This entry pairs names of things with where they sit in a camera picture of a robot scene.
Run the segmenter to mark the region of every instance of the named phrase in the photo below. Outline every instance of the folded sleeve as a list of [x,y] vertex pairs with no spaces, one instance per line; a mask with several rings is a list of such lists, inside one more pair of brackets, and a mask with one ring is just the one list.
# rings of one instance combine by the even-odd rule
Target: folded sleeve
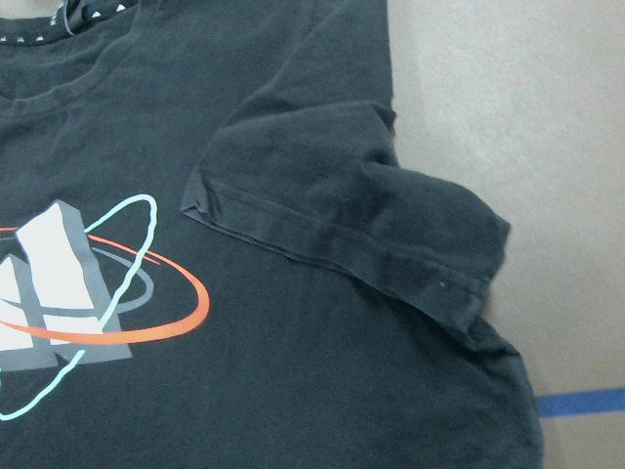
[[183,212],[358,278],[475,347],[510,225],[467,189],[398,166],[386,2],[320,0],[312,24],[214,134]]

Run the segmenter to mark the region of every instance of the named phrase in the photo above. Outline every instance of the light blue orbit line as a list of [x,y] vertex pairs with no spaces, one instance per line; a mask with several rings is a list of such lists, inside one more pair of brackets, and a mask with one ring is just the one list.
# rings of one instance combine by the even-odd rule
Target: light blue orbit line
[[[85,229],[85,233],[90,232],[92,229],[98,227],[99,225],[104,223],[106,220],[111,218],[113,215],[119,213],[121,210],[126,208],[131,203],[135,203],[139,201],[145,201],[149,203],[149,224],[147,225],[146,239],[144,240],[144,243],[142,244],[141,248],[137,251],[137,254],[135,255],[135,260],[132,266],[130,267],[130,269],[128,269],[128,272],[126,273],[126,276],[124,277],[124,280],[121,282],[119,287],[117,287],[117,289],[115,290],[115,293],[113,294],[112,299],[110,300],[110,303],[108,304],[108,308],[106,308],[106,311],[104,311],[103,316],[100,318],[99,323],[101,327],[104,327],[106,323],[108,322],[108,320],[110,320],[113,312],[115,311],[115,308],[117,307],[117,304],[119,303],[119,300],[121,299],[123,294],[126,293],[128,288],[130,288],[130,282],[132,281],[133,276],[137,273],[137,271],[141,267],[141,263],[144,260],[144,257],[146,256],[146,253],[149,250],[149,247],[152,245],[154,241],[154,232],[156,230],[156,213],[158,210],[158,207],[156,205],[156,200],[154,200],[154,197],[152,197],[151,195],[148,195],[145,193],[140,193],[137,195],[133,195],[132,197],[128,197],[127,199],[122,200],[113,208],[108,210],[108,212],[106,212],[99,220],[92,223],[89,227]],[[57,373],[57,376],[55,376],[55,378],[50,382],[50,384],[46,386],[45,388],[43,388],[39,392],[39,394],[37,394],[37,396],[35,396],[34,399],[30,401],[30,403],[28,403],[24,407],[12,413],[0,412],[0,421],[6,422],[9,420],[13,420],[33,410],[34,407],[38,405],[41,402],[41,400],[43,400],[43,398],[45,398],[50,393],[52,393],[57,388],[57,386],[61,384],[61,381],[66,375],[68,375],[73,369],[75,369],[78,366],[80,359],[82,359],[85,353],[86,352],[84,349],[76,352],[76,354],[73,356],[71,361],[69,361],[68,364],[66,364],[63,368],[61,368],[61,370]]]

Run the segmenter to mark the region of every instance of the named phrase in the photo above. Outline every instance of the t-shirt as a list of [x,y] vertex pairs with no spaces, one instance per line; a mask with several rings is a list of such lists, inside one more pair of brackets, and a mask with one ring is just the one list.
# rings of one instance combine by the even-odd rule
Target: t-shirt
[[510,225],[398,166],[384,0],[65,2],[0,94],[0,467],[540,467]]

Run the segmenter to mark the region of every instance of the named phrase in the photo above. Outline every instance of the shirt graphic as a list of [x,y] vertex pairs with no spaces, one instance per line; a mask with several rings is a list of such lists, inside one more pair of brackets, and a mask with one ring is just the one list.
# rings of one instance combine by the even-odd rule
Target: shirt graphic
[[[139,251],[88,234],[138,201],[147,201],[151,209],[150,226]],[[0,371],[56,367],[57,356],[68,362],[56,384],[51,383],[45,394],[40,393],[30,408],[77,365],[129,359],[132,354],[128,344],[185,334],[208,317],[210,301],[201,281],[174,261],[147,250],[155,224],[154,199],[137,195],[118,204],[87,229],[80,212],[62,201],[54,202],[20,228],[0,228],[0,242],[16,242],[24,254],[24,259],[10,254],[0,261]],[[134,262],[126,258],[128,254],[135,256]],[[124,281],[112,294],[104,282],[98,258],[107,258],[128,269]],[[179,320],[122,330],[119,315],[148,303],[154,291],[151,277],[141,268],[142,261],[183,276],[197,295],[197,306]],[[119,300],[134,276],[143,283],[144,292],[122,303]],[[7,416],[0,413],[0,419],[7,420]]]

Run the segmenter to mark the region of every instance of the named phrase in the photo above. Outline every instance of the black fabric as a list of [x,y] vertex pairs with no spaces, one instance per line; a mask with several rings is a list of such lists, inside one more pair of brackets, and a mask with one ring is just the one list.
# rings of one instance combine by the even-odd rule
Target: black fabric
[[210,315],[130,358],[53,344],[37,367],[2,349],[27,308],[0,285],[0,465],[541,467],[522,359],[480,316],[510,225],[397,165],[385,2],[101,3],[74,36],[0,46],[0,262],[35,272],[45,254],[15,228],[57,207],[81,237],[73,208],[85,281],[113,298],[153,200],[104,332],[192,318],[203,287]]

